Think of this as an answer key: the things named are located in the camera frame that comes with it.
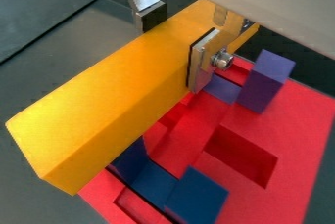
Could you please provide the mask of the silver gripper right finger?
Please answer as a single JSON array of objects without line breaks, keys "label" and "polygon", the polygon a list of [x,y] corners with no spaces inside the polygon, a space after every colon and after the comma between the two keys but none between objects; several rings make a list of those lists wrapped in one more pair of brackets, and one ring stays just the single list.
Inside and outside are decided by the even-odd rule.
[{"label": "silver gripper right finger", "polygon": [[212,79],[213,72],[225,71],[234,61],[236,50],[255,35],[255,23],[226,8],[216,6],[214,27],[192,44],[186,85],[197,93]]}]

